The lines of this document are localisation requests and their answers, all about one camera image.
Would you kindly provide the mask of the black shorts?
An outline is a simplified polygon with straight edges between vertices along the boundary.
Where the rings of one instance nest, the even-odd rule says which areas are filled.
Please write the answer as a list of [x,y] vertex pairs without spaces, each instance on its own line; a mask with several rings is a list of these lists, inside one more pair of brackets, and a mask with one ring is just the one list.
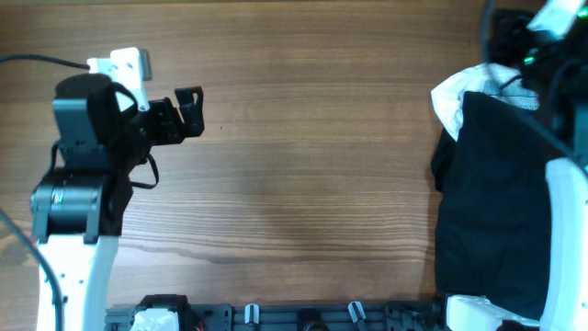
[[493,97],[468,92],[462,111],[458,137],[442,132],[431,161],[442,194],[435,285],[539,319],[551,236],[546,145]]

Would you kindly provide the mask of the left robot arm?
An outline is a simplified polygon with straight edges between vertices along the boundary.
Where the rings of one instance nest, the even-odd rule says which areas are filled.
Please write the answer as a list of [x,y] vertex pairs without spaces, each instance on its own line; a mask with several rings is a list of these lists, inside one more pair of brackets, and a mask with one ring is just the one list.
[[203,90],[178,88],[178,103],[139,100],[122,109],[118,95],[127,87],[105,74],[79,74],[55,87],[52,103],[60,139],[50,165],[31,194],[32,233],[42,257],[38,327],[101,330],[107,312],[107,287],[119,247],[123,214],[136,188],[156,183],[130,179],[137,166],[158,170],[154,146],[180,144],[204,131]]

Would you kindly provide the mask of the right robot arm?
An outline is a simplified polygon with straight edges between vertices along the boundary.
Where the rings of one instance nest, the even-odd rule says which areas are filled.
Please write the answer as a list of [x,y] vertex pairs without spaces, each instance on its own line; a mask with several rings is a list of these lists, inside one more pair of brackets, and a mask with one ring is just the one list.
[[533,46],[519,62],[525,86],[537,93],[548,127],[528,111],[514,114],[560,152],[546,164],[551,203],[548,295],[539,320],[487,299],[452,295],[451,330],[584,330],[587,327],[587,5],[548,1],[529,22]]

